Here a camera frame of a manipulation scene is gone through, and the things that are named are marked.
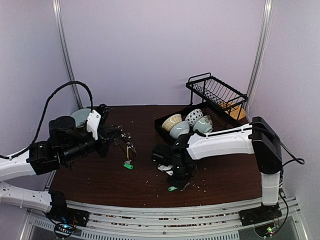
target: robotic arm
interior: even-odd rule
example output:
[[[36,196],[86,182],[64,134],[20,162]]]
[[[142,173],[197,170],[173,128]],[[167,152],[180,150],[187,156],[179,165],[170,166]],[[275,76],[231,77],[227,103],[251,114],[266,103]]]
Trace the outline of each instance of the robotic arm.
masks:
[[[233,129],[183,134],[172,147],[156,145],[152,160],[157,162],[158,170],[169,175],[169,191],[173,191],[189,184],[197,170],[195,161],[228,154],[255,154],[261,173],[262,207],[271,210],[270,218],[273,219],[275,213],[279,216],[279,186],[283,172],[280,139],[262,117],[254,117],[252,123]]]
[[[42,175],[60,169],[60,165],[73,169],[75,160],[93,152],[105,158],[111,143],[118,143],[118,139],[131,152],[132,156],[128,154],[125,162],[130,165],[131,160],[136,157],[131,137],[123,132],[121,126],[104,126],[108,114],[109,108],[105,104],[96,107],[80,131],[76,129],[76,122],[71,116],[61,116],[49,122],[50,137],[47,141],[34,143],[28,147],[28,151],[17,157],[1,160],[0,204],[43,211],[49,219],[69,226],[57,226],[57,231],[63,233],[71,233],[75,222],[76,225],[85,227],[89,213],[68,208],[63,193],[23,189],[4,181],[21,176]]]

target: table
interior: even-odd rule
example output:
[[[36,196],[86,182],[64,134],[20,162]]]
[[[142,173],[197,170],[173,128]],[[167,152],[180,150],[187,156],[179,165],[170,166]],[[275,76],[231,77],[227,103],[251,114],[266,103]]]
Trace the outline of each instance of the table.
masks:
[[[184,190],[169,192],[167,175],[151,160],[155,144],[164,143],[154,120],[181,110],[181,105],[114,106],[108,125],[123,125],[132,136],[138,157],[133,170],[123,167],[126,155],[110,148],[75,162],[75,169],[58,170],[50,189],[67,200],[117,207],[168,208],[250,200],[262,196],[261,175],[254,154],[208,157],[197,161],[197,174]]]

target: cup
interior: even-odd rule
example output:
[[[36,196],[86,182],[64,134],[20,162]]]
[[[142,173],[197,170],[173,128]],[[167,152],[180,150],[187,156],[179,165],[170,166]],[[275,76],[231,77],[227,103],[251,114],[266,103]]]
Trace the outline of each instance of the cup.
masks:
[[[185,120],[188,122],[190,127],[193,127],[196,124],[196,122],[200,120],[200,118],[202,118],[203,116],[204,114],[202,113],[202,111],[199,108],[197,108],[190,112],[186,116]]]
[[[182,134],[188,134],[190,131],[190,126],[187,121],[179,122],[177,125],[175,125],[171,131],[170,136],[174,139],[177,139]]]
[[[171,117],[168,117],[167,120],[164,121],[161,127],[166,131],[170,132],[171,129],[180,122],[182,122],[181,114],[175,114],[175,115],[172,115]]]
[[[213,124],[211,117],[209,115],[205,115],[200,120],[198,120],[195,125],[193,126],[193,131],[196,132],[198,130],[200,133],[210,133],[213,130]]]

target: dish rack tray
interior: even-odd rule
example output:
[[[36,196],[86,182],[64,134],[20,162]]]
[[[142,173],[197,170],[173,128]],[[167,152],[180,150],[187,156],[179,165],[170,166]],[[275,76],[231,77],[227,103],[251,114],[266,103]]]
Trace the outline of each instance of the dish rack tray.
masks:
[[[190,77],[185,86],[191,90],[190,104],[178,112],[173,112],[154,121],[155,130],[168,144],[173,144],[175,139],[162,128],[162,124],[174,114],[181,114],[182,119],[185,119],[192,110],[201,109],[204,115],[210,115],[213,122],[213,132],[241,125],[239,119],[245,115],[243,107],[244,103],[248,101],[246,94],[212,76],[210,72]],[[193,104],[194,94],[202,98],[200,104]]]

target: white cup with black spots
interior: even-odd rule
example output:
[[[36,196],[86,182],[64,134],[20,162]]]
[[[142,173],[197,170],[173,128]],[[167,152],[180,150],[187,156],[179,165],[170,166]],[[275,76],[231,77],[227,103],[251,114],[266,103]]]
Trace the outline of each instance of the white cup with black spots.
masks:
[[[190,112],[186,116],[185,120],[188,122],[190,127],[193,127],[196,124],[196,122],[200,120],[203,116],[204,114],[202,113],[202,111],[199,108],[197,108]]]

